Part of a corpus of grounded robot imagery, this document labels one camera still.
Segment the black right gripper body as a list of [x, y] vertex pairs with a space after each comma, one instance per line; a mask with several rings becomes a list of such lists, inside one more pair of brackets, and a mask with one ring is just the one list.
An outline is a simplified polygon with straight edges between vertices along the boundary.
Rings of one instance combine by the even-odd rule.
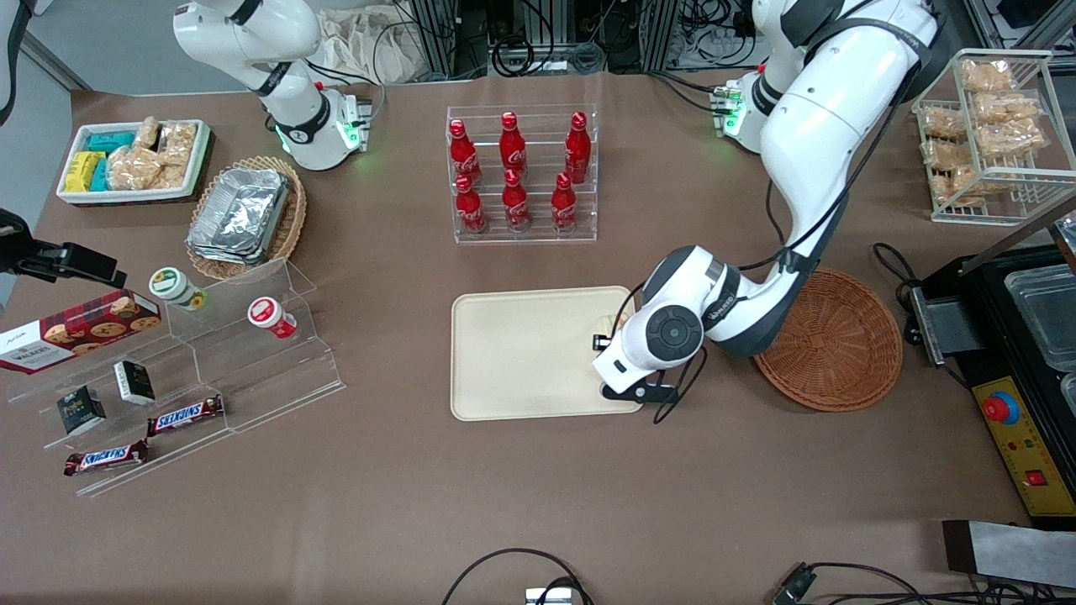
[[60, 245], [32, 237], [29, 226], [14, 212], [1, 210], [1, 271], [34, 278], [59, 278], [56, 254]]

